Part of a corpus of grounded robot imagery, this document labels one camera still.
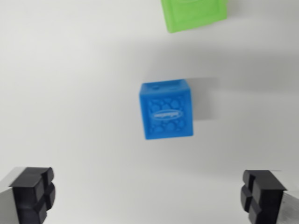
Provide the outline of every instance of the white surface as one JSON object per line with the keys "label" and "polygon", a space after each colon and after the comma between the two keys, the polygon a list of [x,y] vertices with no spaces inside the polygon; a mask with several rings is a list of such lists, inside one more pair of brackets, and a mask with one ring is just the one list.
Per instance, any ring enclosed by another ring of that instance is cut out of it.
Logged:
{"label": "white surface", "polygon": [[[245,169],[298,173],[297,0],[177,34],[159,0],[0,0],[0,176],[52,166],[47,224],[241,224]],[[191,138],[143,137],[144,81],[193,78]]]}

